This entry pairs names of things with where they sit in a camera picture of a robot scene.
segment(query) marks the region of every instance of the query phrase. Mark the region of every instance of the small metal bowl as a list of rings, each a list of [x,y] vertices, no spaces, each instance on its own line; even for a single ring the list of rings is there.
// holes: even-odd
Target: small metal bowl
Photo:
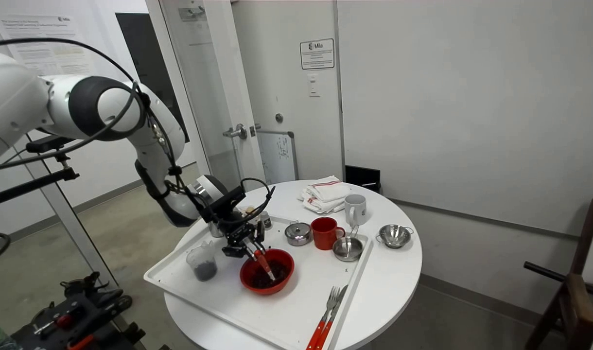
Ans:
[[[293,246],[301,246],[310,242],[310,225],[304,221],[293,221],[283,229],[283,236],[287,236],[287,242]]]
[[[406,229],[404,225],[384,225],[378,229],[378,238],[388,246],[388,248],[402,248],[409,240],[411,231]]]

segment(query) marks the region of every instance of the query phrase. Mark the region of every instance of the red-handled fork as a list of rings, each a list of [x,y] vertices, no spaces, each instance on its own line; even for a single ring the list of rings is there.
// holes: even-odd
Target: red-handled fork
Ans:
[[[322,347],[345,289],[347,289],[347,285],[343,285],[343,287],[332,285],[328,301],[326,301],[326,310],[318,318],[316,328],[314,328],[314,332],[312,332],[312,336],[306,343],[306,350],[320,350]]]

